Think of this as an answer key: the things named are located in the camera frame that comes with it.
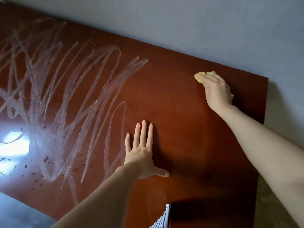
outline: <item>forearm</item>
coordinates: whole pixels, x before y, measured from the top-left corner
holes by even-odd
[[[244,153],[298,224],[304,227],[304,150],[230,107],[220,114]]]
[[[119,167],[90,196],[52,228],[122,227],[129,193],[137,177],[136,165]]]

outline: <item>person's left arm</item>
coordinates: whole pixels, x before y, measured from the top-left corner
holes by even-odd
[[[102,183],[91,195],[62,217],[51,228],[122,227],[127,203],[134,182],[151,175],[168,177],[164,169],[152,161],[153,125],[150,124],[146,143],[146,121],[135,128],[133,148],[130,134],[126,136],[126,159],[123,166]]]

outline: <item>white wall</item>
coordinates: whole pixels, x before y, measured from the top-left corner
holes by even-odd
[[[265,124],[304,146],[304,0],[10,0],[270,78]]]

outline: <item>blue and white striped cloth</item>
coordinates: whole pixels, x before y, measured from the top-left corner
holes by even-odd
[[[170,225],[170,204],[166,204],[165,213],[150,228],[169,228]]]

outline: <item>person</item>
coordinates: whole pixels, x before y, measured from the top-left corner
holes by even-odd
[[[230,127],[244,153],[300,227],[304,227],[304,150],[231,104],[230,88],[213,72],[200,75],[209,107]],[[153,125],[136,125],[133,147],[126,136],[123,166],[52,228],[123,227],[128,196],[139,178],[170,174],[152,161]]]

